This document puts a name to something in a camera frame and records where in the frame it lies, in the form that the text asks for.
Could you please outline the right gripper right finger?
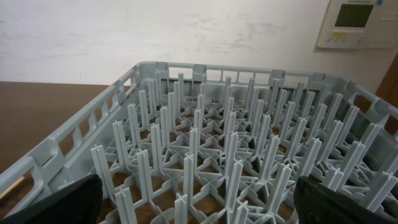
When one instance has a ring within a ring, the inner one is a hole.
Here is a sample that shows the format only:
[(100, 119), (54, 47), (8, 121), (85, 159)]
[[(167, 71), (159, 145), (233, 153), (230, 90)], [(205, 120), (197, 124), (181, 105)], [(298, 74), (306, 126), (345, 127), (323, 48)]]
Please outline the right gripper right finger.
[(395, 223), (306, 176), (300, 176), (297, 180), (294, 205), (300, 224)]

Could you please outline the wooden chopstick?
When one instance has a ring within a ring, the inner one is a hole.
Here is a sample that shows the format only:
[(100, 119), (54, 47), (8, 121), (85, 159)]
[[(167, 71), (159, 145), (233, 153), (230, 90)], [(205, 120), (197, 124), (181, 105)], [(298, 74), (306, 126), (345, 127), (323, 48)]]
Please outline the wooden chopstick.
[(14, 188), (16, 188), (23, 180), (25, 179), (24, 176), (17, 179), (10, 187), (8, 187), (1, 195), (0, 199), (4, 198), (8, 193), (10, 193)]

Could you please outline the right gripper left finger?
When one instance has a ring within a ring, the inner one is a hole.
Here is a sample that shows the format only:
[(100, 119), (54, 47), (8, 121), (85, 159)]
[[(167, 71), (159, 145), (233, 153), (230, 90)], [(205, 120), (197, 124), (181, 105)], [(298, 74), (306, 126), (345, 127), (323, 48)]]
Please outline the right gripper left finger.
[(4, 218), (2, 224), (96, 223), (103, 199), (100, 177), (90, 174)]

